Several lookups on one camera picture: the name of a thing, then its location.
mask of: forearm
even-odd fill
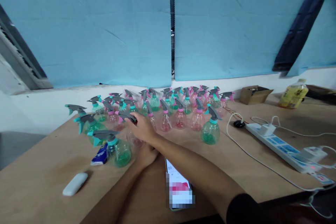
[[[124,201],[144,167],[134,162],[119,181],[94,206],[81,224],[111,224],[118,219]]]
[[[203,192],[224,218],[231,200],[244,192],[230,176],[197,153],[159,135],[152,139],[150,144],[191,184]]]

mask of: black sleeve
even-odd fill
[[[230,203],[227,214],[226,224],[240,223],[274,223],[248,194],[237,195]]]

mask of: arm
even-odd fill
[[[88,215],[82,220],[81,224],[86,223],[116,223],[128,192],[140,173],[158,155],[158,151],[147,143],[140,148],[136,160],[131,164],[118,182],[105,194],[105,196],[95,205]]]
[[[137,126],[127,120],[134,135],[165,156],[191,184],[208,197],[223,220],[226,220],[230,202],[244,190],[209,160],[157,134],[142,115],[131,114],[138,120]]]

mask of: yellow drink bottle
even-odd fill
[[[296,109],[302,99],[308,93],[308,88],[305,84],[306,79],[299,79],[298,82],[287,87],[284,94],[281,96],[279,101],[279,107],[286,109]]]

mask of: open cardboard box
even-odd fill
[[[265,87],[260,87],[258,85],[243,87],[241,89],[240,101],[247,105],[264,103],[267,96],[273,92],[274,89],[267,89]]]

